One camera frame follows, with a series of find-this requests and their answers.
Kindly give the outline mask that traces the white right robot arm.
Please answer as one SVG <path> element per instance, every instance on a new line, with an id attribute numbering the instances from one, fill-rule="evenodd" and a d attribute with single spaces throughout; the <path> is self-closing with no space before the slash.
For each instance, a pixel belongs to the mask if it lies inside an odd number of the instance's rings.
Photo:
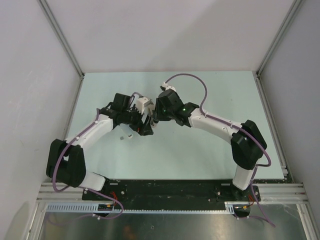
<path id="1" fill-rule="evenodd" d="M 157 97 L 153 118 L 156 122 L 173 120 L 180 126 L 203 130 L 229 143 L 236 164 L 230 194 L 237 201 L 248 196 L 257 162 L 267 149 L 267 143 L 255 122 L 234 123 L 210 115 L 195 103 L 183 103 L 172 89 L 163 91 Z"/>

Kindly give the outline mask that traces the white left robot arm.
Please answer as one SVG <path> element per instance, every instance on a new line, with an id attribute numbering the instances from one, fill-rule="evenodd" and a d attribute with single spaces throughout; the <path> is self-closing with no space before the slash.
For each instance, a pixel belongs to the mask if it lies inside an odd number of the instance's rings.
<path id="1" fill-rule="evenodd" d="M 110 196 L 111 188 L 105 184 L 106 177 L 87 170 L 85 151 L 101 137 L 120 125 L 127 125 L 140 136 L 153 134 L 153 101 L 145 96 L 116 93 L 107 106 L 98 108 L 94 120 L 82 131 L 65 140 L 55 139 L 49 149 L 46 175 L 52 179 L 56 192 L 57 183 L 66 187 L 92 189 L 100 200 Z"/>

